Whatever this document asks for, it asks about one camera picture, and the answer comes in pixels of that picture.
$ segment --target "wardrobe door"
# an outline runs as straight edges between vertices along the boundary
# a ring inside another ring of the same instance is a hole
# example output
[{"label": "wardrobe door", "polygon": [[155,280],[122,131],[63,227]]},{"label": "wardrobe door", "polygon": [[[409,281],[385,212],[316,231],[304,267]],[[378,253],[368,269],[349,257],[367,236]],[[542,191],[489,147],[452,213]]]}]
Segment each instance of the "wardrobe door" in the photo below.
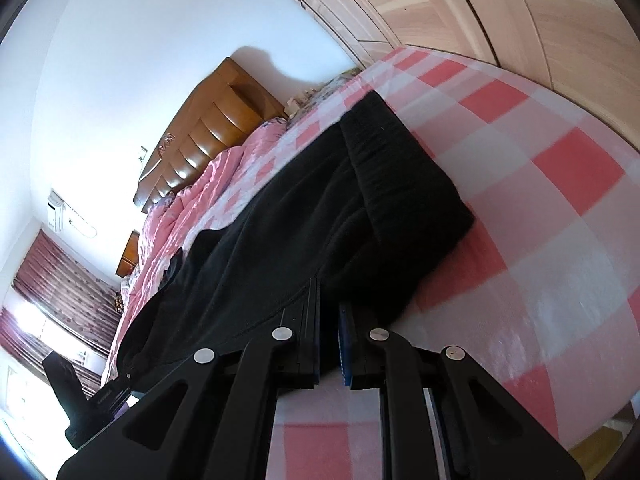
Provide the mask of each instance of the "wardrobe door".
[{"label": "wardrobe door", "polygon": [[365,68],[373,63],[372,57],[360,45],[348,27],[338,19],[321,0],[295,0],[316,20],[348,54],[353,63]]},{"label": "wardrobe door", "polygon": [[551,87],[545,51],[525,0],[469,0],[502,68]]},{"label": "wardrobe door", "polygon": [[394,49],[388,41],[361,41],[360,45],[367,51],[373,61],[382,59]]},{"label": "wardrobe door", "polygon": [[496,63],[467,0],[368,0],[402,44]]},{"label": "wardrobe door", "polygon": [[640,147],[640,41],[614,0],[525,0],[553,89]]}]

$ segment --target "decorative carving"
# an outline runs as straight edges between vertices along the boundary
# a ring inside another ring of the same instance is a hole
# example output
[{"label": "decorative carving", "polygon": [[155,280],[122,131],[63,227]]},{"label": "decorative carving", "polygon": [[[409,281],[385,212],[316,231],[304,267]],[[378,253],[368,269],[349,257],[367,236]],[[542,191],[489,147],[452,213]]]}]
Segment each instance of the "decorative carving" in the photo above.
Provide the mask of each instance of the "decorative carving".
[{"label": "decorative carving", "polygon": [[166,153],[166,150],[169,148],[169,144],[171,144],[175,140],[175,137],[172,134],[164,134],[162,139],[158,144],[158,155],[160,158]]}]

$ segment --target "patterned curtain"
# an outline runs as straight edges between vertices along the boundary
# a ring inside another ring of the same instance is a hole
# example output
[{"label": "patterned curtain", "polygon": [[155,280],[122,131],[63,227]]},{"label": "patterned curtain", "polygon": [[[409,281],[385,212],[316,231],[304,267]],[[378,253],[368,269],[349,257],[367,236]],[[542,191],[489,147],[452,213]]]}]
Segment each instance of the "patterned curtain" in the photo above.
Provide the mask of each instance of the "patterned curtain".
[{"label": "patterned curtain", "polygon": [[15,275],[14,289],[89,348],[107,357],[120,320],[116,291],[42,231]]},{"label": "patterned curtain", "polygon": [[[0,314],[0,346],[33,375],[49,384],[42,360],[49,355],[51,348],[36,336],[23,332],[15,316],[7,309]],[[100,389],[100,376],[78,363],[73,365],[84,394],[87,397],[92,396]]]}]

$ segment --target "pink bedspread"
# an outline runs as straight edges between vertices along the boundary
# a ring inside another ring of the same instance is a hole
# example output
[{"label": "pink bedspread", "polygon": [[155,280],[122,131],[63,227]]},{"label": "pink bedspread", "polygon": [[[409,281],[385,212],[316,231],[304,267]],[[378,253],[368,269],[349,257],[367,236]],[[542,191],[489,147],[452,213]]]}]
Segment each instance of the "pink bedspread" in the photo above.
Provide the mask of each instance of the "pink bedspread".
[{"label": "pink bedspread", "polygon": [[122,289],[124,312],[102,374],[102,383],[117,375],[115,361],[127,328],[145,303],[156,293],[162,273],[180,248],[190,229],[217,202],[226,188],[242,179],[255,161],[269,152],[286,129],[284,121],[270,121],[258,127],[242,146],[220,153],[200,178],[183,189],[171,202],[162,199],[149,212],[138,243],[138,267],[132,283]]},{"label": "pink bedspread", "polygon": [[[423,348],[462,346],[573,445],[640,389],[640,156],[558,94],[465,57],[400,48],[256,157],[183,246],[232,222],[371,89],[477,218],[394,329]],[[379,479],[379,416],[377,392],[350,392],[339,372],[285,396],[268,478]]]}]

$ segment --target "black blanket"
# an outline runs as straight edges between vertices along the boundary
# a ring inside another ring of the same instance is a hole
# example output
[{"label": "black blanket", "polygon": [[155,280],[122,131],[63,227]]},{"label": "black blanket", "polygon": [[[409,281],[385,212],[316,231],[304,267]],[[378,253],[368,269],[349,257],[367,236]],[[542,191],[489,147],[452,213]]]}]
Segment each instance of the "black blanket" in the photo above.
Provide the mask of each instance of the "black blanket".
[{"label": "black blanket", "polygon": [[323,368],[337,365],[337,302],[402,311],[473,217],[447,175],[375,92],[290,161],[228,227],[198,234],[126,333],[119,373],[145,391],[207,347],[243,348],[321,283]]}]

